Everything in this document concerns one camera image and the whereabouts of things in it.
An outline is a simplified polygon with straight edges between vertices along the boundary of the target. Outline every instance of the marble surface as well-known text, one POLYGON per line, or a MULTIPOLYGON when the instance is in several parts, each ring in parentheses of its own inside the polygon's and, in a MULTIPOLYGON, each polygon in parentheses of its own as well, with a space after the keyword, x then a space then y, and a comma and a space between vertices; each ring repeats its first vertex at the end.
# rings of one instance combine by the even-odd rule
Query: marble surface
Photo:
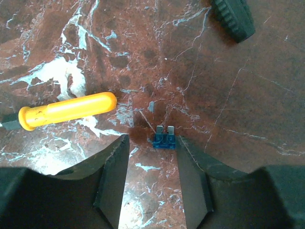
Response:
POLYGON ((248 0, 236 44, 207 0, 0 0, 0 115, 111 91, 115 111, 1 130, 0 165, 56 174, 122 133, 131 155, 120 228, 185 228, 176 154, 157 125, 251 172, 305 163, 305 4, 248 0))

